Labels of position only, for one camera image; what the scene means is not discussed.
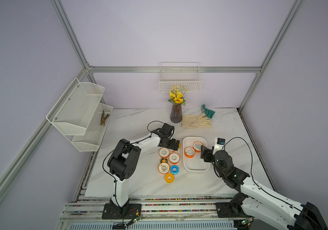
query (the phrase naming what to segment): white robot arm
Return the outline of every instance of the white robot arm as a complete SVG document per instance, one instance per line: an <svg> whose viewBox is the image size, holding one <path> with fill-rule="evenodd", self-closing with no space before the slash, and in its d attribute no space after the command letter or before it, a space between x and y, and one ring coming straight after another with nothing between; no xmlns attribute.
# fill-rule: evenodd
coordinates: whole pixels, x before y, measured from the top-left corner
<svg viewBox="0 0 328 230"><path fill-rule="evenodd" d="M115 192L110 200L110 206L118 216L125 216L129 210L128 179L136 169L140 152L156 146L178 150L180 141L172 139L173 135L174 126L164 123L161 128L153 130L137 140L122 139L118 142L108 160L110 174L114 177L115 182Z"/></svg>
<svg viewBox="0 0 328 230"><path fill-rule="evenodd" d="M240 211L237 209L242 209L246 215L256 217L278 230L328 230L316 206L309 202L303 205L282 196L263 186L252 175L234 167L232 157L223 150L224 145L224 139L216 138L211 150L201 146L201 158L211 162L217 176L239 192L225 207L227 210L218 209L218 214L222 211L237 213Z"/></svg>

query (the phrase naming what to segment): green rubber glove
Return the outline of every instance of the green rubber glove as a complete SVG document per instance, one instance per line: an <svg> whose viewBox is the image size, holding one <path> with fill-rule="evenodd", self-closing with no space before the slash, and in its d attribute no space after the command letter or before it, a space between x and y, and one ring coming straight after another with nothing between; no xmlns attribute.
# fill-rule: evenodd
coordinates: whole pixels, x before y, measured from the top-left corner
<svg viewBox="0 0 328 230"><path fill-rule="evenodd" d="M214 115L215 111L212 111L212 110L210 110L210 109L205 108L205 105L204 105L204 104L202 105L202 108L203 108L203 110L205 111L205 115L206 115L208 118L211 119L212 116Z"/></svg>

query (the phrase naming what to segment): marble surface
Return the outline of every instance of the marble surface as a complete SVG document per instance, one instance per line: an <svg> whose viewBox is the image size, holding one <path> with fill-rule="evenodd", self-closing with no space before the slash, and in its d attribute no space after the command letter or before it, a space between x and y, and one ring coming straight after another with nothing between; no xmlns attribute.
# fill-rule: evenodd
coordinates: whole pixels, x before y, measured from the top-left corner
<svg viewBox="0 0 328 230"><path fill-rule="evenodd" d="M102 163L106 155L115 148L122 138L135 140L146 134L147 125L151 121L162 121L175 126L173 138L181 142L187 136L203 137L208 148L214 145L216 137L225 138L226 141L239 136L247 141L253 155L252 173L255 179L271 188L270 182L253 148L242 120L235 108L215 108L212 118L212 128L184 128L181 123L174 124L170 121L170 109L114 109L102 140L94 168L92 170L85 196L110 198L114 193L113 178L102 169ZM200 109L185 109L183 114L201 114ZM149 129L161 127L162 124L154 122ZM236 167L250 174L251 155L246 143L237 138L226 145L226 151L233 158ZM187 172L183 166L183 149L178 150L181 159L177 164L180 171L174 177L174 181L168 184L164 175L158 172L159 149L154 147L146 152L141 152L136 171L129 178L130 197L196 197L196 196L226 196L230 197L237 193L228 187L221 178L218 178L213 168L203 173Z"/></svg>

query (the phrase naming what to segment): white wire shelf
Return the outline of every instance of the white wire shelf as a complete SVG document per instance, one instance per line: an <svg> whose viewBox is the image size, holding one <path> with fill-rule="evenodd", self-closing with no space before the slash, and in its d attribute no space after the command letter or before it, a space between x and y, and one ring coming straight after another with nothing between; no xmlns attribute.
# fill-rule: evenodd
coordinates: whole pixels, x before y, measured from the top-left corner
<svg viewBox="0 0 328 230"><path fill-rule="evenodd" d="M184 86L188 92L200 92L202 80L198 62L161 62L160 92L170 92L173 86Z"/></svg>
<svg viewBox="0 0 328 230"><path fill-rule="evenodd" d="M105 125L100 125L100 119L102 117L102 112L104 110L104 115L109 114L109 117L105 120ZM71 143L80 151L97 151L102 139L107 129L107 125L111 116L113 107L106 104L99 103L89 126L86 129L85 135L74 136Z"/></svg>
<svg viewBox="0 0 328 230"><path fill-rule="evenodd" d="M78 82L51 124L63 135L84 135L103 92L100 85Z"/></svg>
<svg viewBox="0 0 328 230"><path fill-rule="evenodd" d="M97 151L107 128L113 107L101 103L104 87L75 78L72 92L57 113L54 108L47 120L80 152ZM102 113L109 116L100 125Z"/></svg>

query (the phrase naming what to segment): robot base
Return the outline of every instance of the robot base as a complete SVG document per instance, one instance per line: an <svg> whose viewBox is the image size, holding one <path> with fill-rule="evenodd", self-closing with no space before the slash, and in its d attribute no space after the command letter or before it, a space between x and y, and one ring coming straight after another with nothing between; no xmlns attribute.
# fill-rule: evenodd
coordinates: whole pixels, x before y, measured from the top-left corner
<svg viewBox="0 0 328 230"><path fill-rule="evenodd" d="M130 204L129 201L122 207L118 207L112 200L104 205L102 213L103 220L114 220L128 218L132 219L136 216L137 212L141 212L141 204Z"/></svg>

